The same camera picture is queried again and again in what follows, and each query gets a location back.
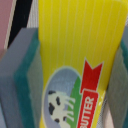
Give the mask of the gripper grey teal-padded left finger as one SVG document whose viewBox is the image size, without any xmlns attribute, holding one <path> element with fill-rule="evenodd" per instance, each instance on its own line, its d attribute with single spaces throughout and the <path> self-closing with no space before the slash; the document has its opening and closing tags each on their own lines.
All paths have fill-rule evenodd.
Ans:
<svg viewBox="0 0 128 128">
<path fill-rule="evenodd" d="M 7 128 L 39 128 L 43 88 L 37 28 L 22 28 L 0 61 L 0 103 Z"/>
</svg>

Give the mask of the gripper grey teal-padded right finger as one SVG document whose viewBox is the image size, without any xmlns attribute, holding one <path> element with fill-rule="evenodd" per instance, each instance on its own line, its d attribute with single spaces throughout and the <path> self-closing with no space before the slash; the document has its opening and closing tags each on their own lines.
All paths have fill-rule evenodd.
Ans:
<svg viewBox="0 0 128 128">
<path fill-rule="evenodd" d="M 103 128 L 128 128 L 128 29 L 115 56 L 106 101 Z"/>
</svg>

